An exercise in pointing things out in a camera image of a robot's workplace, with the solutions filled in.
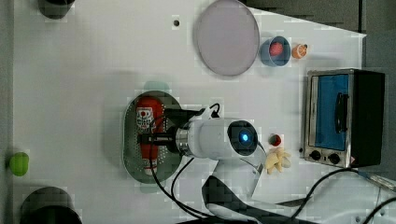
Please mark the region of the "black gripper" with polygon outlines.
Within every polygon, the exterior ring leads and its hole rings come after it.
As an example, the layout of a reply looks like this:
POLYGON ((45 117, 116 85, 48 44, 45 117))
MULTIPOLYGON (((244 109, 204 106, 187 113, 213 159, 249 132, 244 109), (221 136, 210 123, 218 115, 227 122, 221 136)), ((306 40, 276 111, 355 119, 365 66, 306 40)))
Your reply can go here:
POLYGON ((161 124, 165 124, 166 128, 159 133, 139 134, 137 142, 139 144, 148 144, 149 142, 154 146, 165 146, 168 151, 178 153, 177 148, 177 131, 183 129, 189 120, 194 116, 202 115, 203 109, 188 110, 188 109, 174 109, 166 108, 163 116, 158 119, 161 124))

